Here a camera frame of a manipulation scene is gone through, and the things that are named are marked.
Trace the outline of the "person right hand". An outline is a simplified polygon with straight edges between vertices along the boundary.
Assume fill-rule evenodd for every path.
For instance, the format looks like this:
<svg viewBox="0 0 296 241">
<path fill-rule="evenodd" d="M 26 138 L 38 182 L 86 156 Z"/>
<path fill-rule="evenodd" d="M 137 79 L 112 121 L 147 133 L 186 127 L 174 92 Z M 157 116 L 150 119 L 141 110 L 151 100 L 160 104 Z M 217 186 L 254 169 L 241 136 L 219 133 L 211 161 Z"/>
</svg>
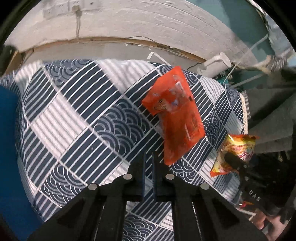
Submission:
<svg viewBox="0 0 296 241">
<path fill-rule="evenodd" d="M 276 240 L 288 225 L 288 221 L 285 221 L 285 223 L 282 223 L 280 221 L 280 216 L 276 216 L 276 217 L 266 216 L 259 209 L 256 209 L 255 213 L 256 215 L 252 218 L 251 222 L 259 230 L 262 230 L 264 228 L 264 222 L 266 220 L 271 224 L 271 227 L 268 229 L 267 233 L 265 234 L 265 236 L 269 241 Z"/>
</svg>

